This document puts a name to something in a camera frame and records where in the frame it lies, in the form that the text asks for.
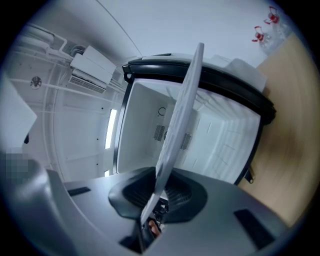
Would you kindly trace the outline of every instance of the wooden floor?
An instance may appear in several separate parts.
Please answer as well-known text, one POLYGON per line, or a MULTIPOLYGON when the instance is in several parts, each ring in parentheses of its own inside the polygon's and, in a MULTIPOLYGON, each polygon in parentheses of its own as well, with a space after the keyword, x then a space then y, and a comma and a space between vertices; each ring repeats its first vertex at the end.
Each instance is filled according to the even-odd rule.
POLYGON ((292 226, 320 181, 320 76, 294 34, 258 70, 277 113, 263 129, 253 184, 243 179, 239 187, 292 226))

